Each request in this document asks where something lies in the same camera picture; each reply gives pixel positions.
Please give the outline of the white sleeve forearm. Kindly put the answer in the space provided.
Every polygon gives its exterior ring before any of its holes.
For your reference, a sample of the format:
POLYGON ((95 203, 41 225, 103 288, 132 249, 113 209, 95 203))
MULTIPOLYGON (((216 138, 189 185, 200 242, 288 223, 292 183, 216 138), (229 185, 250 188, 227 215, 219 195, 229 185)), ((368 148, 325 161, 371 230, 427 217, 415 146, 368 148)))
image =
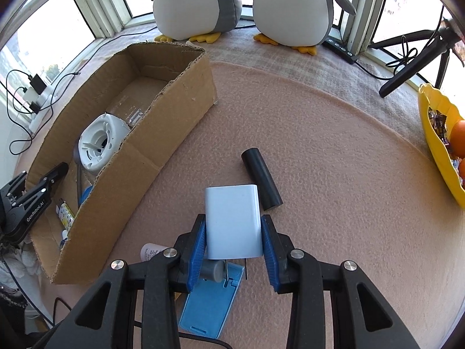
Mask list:
POLYGON ((37 297, 40 293, 41 266, 31 240, 25 240, 18 247, 9 249, 3 259, 6 263, 1 261, 1 284, 18 290, 14 281, 16 279, 30 299, 37 297))

